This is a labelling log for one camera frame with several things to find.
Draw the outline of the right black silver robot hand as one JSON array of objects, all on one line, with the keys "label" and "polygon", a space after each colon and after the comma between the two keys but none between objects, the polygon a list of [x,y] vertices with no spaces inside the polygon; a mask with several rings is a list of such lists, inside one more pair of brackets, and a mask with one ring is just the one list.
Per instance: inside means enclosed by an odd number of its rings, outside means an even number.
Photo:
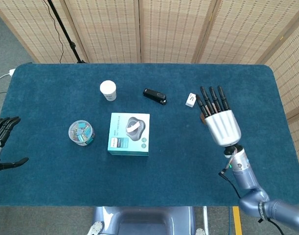
[{"label": "right black silver robot hand", "polygon": [[216,144],[228,147],[238,144],[241,139],[241,130],[233,111],[221,86],[216,93],[213,87],[209,91],[201,86],[202,98],[196,96],[196,102],[203,116],[203,123],[208,127]]}]

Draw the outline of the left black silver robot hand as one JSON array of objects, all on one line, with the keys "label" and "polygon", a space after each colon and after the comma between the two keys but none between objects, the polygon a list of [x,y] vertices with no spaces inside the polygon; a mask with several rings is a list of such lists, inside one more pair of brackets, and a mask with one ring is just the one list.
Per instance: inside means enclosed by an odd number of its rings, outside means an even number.
[{"label": "left black silver robot hand", "polygon": [[[20,117],[0,118],[0,154],[14,126],[17,125],[20,121],[21,121]],[[20,167],[23,164],[25,164],[28,160],[29,158],[25,157],[17,162],[12,162],[12,163],[0,162],[0,171]]]}]

